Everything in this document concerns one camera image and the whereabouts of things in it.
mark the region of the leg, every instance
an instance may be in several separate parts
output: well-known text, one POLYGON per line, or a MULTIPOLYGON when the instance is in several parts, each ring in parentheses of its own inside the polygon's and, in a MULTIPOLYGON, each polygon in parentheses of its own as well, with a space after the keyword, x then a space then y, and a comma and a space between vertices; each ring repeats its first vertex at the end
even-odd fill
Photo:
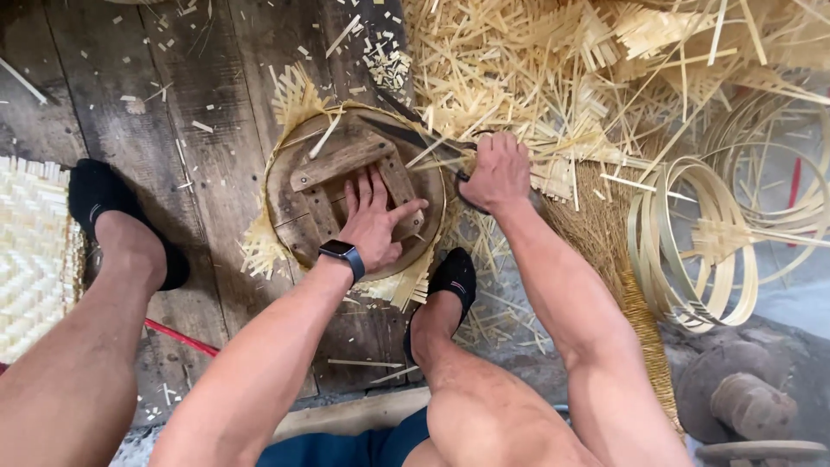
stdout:
POLYGON ((412 319, 413 356, 432 391, 427 425, 441 457, 455 466, 599 465, 533 389, 452 341, 460 317, 459 297, 441 291, 412 319))
POLYGON ((119 211, 95 222, 100 274, 75 308, 0 377, 9 465, 107 465, 135 412, 135 349, 165 279, 164 248, 119 211))

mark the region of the scissors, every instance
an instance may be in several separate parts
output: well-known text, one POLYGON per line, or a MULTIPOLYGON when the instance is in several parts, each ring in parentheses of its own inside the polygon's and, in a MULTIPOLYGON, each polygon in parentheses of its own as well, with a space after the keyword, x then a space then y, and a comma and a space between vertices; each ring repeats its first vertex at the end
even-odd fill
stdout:
MULTIPOLYGON (((427 123, 424 122, 421 117, 416 114, 414 111, 409 110, 404 104, 398 102, 397 99, 392 97, 386 91, 375 87, 376 92, 378 95, 383 98, 384 101, 388 102, 392 108, 400 114, 403 118, 411 121, 417 122, 422 124, 424 128, 427 128, 427 123)), ((360 120, 363 120, 367 124, 373 126, 377 130, 382 131, 383 133, 393 136, 395 138, 399 138, 400 140, 407 141, 421 149, 426 149, 431 147, 436 142, 441 141, 441 143, 433 148, 432 150, 438 155, 438 159, 440 160, 455 160, 463 157, 461 150, 474 150, 478 151, 478 144, 468 141, 468 142, 460 142, 455 140, 444 140, 440 133, 433 130, 431 134, 425 135, 418 131, 415 131, 411 128, 405 128, 397 125, 391 125, 389 123, 375 120, 371 117, 367 116, 360 116, 360 120)), ((480 135, 482 133, 494 133, 493 130, 479 130, 473 133, 473 136, 480 135)), ((482 213, 484 215, 490 215, 486 209, 483 209, 480 206, 477 206, 471 203, 464 195, 461 194, 461 191, 458 189, 458 185, 461 182, 468 182, 470 181, 470 175, 468 175, 463 168, 461 168, 460 164, 456 169, 456 180, 455 180, 455 191, 456 196, 458 199, 461 200, 462 203, 466 204, 470 208, 482 213)))

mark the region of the shorts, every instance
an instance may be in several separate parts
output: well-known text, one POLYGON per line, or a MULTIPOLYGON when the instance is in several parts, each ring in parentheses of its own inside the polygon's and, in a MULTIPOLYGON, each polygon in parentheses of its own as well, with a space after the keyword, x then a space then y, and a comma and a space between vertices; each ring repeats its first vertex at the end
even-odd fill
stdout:
POLYGON ((256 467, 401 467, 426 438, 424 407, 394 428, 357 436, 309 433, 280 441, 262 451, 256 467))

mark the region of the black watch strap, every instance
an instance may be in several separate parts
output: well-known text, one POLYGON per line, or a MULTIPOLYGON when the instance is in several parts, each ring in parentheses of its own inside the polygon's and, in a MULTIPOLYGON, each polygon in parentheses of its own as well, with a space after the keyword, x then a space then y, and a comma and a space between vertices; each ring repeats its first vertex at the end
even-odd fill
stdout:
POLYGON ((363 259, 360 258, 358 249, 350 243, 329 240, 320 245, 320 254, 348 262, 354 277, 352 285, 355 285, 366 274, 366 267, 363 264, 363 259))

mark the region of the person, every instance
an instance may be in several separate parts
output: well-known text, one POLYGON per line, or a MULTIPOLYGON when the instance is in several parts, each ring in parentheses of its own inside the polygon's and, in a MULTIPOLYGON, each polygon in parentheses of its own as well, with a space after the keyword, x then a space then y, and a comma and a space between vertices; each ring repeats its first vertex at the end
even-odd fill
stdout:
MULTIPOLYGON (((520 379, 453 342, 476 295, 472 261, 457 248, 430 279, 404 342, 432 393, 426 409, 391 430, 267 447, 355 279, 348 263, 321 256, 222 349, 173 413, 150 465, 691 466, 648 382, 637 336, 600 277, 531 205, 527 152, 510 133, 482 136, 460 190, 492 213, 510 243, 568 372, 573 430, 520 379)), ((349 217, 339 240, 372 272, 401 253, 394 225, 427 202, 388 211, 377 170, 357 185, 357 193, 345 186, 349 217)), ((109 462, 135 409, 132 361, 148 300, 187 276, 181 253, 108 165, 82 160, 72 170, 70 208, 97 238, 103 267, 75 309, 0 377, 7 465, 109 462)))

